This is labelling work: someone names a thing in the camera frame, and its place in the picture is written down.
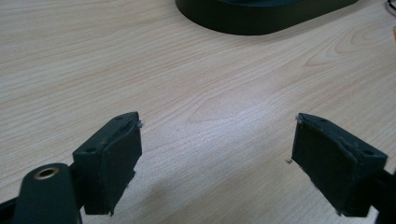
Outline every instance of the wooden desk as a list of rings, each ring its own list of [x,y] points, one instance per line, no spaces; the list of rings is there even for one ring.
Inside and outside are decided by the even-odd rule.
[[[85,223],[374,223],[339,217],[290,159],[299,112],[396,169],[395,17],[360,0],[285,31],[225,35],[173,0],[0,2],[0,201],[109,119],[144,123],[114,217]]]

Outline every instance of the wood grain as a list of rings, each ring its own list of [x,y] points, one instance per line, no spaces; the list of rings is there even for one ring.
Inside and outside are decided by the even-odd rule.
[[[109,119],[144,123],[114,217],[85,223],[374,223],[339,217],[290,158],[299,112],[396,169],[395,18],[359,3],[263,36],[187,20],[173,0],[0,1],[0,202]]]

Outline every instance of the black plastic part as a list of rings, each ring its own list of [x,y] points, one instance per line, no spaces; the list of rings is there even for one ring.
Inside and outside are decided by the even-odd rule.
[[[17,205],[17,198],[8,200],[0,204],[0,223],[8,224],[11,223],[14,217],[15,206]]]
[[[379,211],[375,224],[396,223],[396,172],[391,175],[383,171],[375,179],[373,207]]]
[[[181,13],[215,31],[267,35],[358,0],[176,0]]]
[[[137,112],[117,116],[73,152],[78,205],[87,215],[114,213],[142,155],[140,126]]]
[[[69,167],[53,163],[34,169],[22,181],[14,224],[80,223]]]
[[[346,217],[366,217],[387,155],[320,117],[299,114],[292,159]]]

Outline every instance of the black clamp jaw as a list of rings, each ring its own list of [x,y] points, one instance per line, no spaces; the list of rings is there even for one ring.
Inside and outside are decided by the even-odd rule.
[[[297,116],[292,157],[339,215],[396,223],[396,176],[384,170],[388,156],[330,121]]]
[[[18,198],[0,204],[0,223],[82,223],[87,215],[113,215],[142,155],[137,112],[109,121],[73,152],[70,166],[53,163],[22,181]]]

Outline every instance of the black oval base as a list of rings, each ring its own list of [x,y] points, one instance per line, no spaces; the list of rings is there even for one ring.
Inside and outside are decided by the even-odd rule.
[[[267,35],[358,0],[176,0],[190,20],[233,35]]]

